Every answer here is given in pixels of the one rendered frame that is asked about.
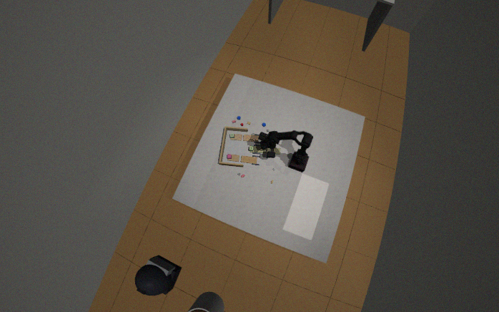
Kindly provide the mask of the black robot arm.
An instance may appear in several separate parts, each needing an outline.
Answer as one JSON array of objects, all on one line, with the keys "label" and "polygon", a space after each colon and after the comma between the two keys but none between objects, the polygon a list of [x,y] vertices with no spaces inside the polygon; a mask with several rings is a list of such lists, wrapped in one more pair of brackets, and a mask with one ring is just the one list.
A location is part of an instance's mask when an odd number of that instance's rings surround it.
[{"label": "black robot arm", "polygon": [[[304,135],[301,142],[296,138],[297,135]],[[311,134],[307,132],[298,132],[296,130],[289,132],[271,131],[268,134],[260,132],[260,135],[258,137],[259,140],[262,140],[260,142],[260,147],[262,150],[266,150],[266,148],[269,148],[268,143],[271,146],[274,146],[276,144],[279,144],[280,140],[294,140],[298,145],[301,146],[301,149],[298,149],[295,155],[295,164],[300,166],[304,166],[306,162],[308,156],[308,154],[306,153],[306,149],[310,147],[312,138],[313,136]]]}]

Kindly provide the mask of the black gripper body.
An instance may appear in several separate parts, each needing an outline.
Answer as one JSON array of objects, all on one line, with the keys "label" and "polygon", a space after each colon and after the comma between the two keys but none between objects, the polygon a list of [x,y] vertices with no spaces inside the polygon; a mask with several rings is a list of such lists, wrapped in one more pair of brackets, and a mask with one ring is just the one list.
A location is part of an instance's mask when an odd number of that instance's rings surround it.
[{"label": "black gripper body", "polygon": [[276,148],[276,145],[271,146],[271,145],[268,143],[268,146],[269,146],[269,148],[271,149],[271,152],[267,152],[267,157],[275,158],[274,148]]}]

